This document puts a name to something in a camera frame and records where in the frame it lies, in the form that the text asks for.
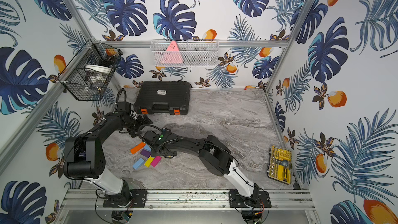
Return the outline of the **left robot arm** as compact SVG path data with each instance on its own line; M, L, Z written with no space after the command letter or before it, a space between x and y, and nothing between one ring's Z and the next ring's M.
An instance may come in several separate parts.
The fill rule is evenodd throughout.
M127 183L106 168L102 145L115 132L127 130L131 137L138 136L143 124L153 124L147 116L132 117L126 112L106 114L89 131L65 141L63 173L74 180L87 181L102 190L107 197L130 198Z

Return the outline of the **long yellow block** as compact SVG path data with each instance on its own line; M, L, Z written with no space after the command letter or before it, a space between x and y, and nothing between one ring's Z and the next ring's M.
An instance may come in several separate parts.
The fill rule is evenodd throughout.
M144 166L150 167L151 164L152 164L152 162L153 162L153 160L154 160L154 157L150 156L150 157L146 160L146 162L144 163Z

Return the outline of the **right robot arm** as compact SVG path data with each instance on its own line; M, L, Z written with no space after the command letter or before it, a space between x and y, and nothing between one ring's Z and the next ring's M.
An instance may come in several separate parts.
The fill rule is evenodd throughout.
M198 157L211 174L226 178L246 205L257 207L260 204L260 187L244 175L231 151L217 137L187 138L162 129L159 134L147 131L144 140L155 156L174 158L179 153L187 153Z

